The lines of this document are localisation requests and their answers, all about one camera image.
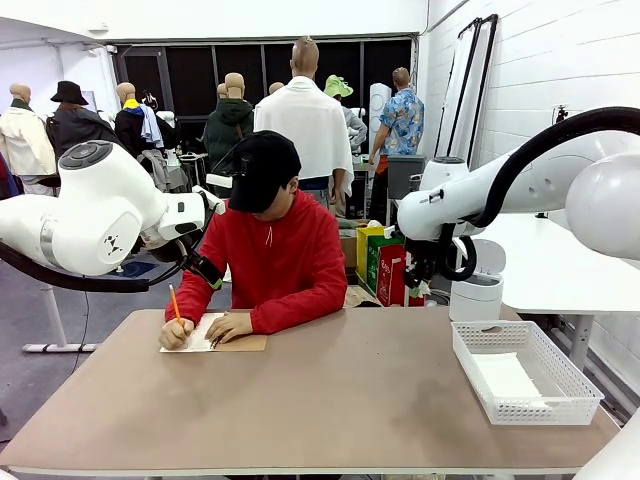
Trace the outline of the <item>person's left hand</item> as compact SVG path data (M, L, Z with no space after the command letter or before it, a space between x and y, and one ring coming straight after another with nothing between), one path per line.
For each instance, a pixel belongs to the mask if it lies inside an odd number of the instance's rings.
M251 335L253 325L248 312L227 312L215 319L207 330L205 338L212 343L227 343L230 340Z

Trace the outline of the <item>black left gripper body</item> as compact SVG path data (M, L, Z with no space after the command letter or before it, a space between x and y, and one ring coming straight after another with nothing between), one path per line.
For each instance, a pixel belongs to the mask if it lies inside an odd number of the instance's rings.
M223 280L224 278L224 273L221 272L214 263L212 263L206 256L201 256L197 252L191 252L187 256L185 261L185 270L197 275L209 286L216 280Z

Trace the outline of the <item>person's right hand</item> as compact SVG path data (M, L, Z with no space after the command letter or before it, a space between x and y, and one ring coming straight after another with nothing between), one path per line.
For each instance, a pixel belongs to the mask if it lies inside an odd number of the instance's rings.
M194 323L191 320L174 318L166 322L161 328L159 335L160 345L167 350L183 348L193 330Z

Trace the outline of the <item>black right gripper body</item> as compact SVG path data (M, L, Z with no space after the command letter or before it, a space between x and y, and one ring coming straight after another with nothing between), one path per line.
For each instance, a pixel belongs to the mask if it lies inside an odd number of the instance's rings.
M439 245L434 241L412 240L404 241L405 252L410 260L404 270L406 286L419 286L422 282L428 284L437 272Z

